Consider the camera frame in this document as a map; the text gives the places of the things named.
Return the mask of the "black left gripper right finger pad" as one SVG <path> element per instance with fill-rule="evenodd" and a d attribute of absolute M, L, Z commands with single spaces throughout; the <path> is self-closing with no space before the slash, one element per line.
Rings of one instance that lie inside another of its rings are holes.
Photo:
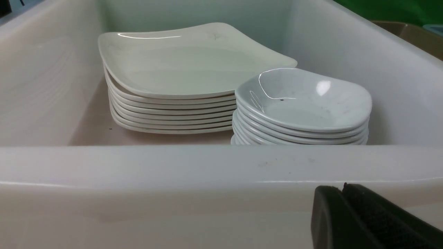
<path fill-rule="evenodd" d="M 342 194 L 386 249 L 441 249 L 443 233 L 360 184 L 345 183 Z"/>

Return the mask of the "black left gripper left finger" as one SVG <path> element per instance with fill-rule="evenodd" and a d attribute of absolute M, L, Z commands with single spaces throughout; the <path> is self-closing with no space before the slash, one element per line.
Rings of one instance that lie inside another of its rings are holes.
<path fill-rule="evenodd" d="M 315 188 L 310 229 L 315 249 L 384 248 L 333 186 Z"/>

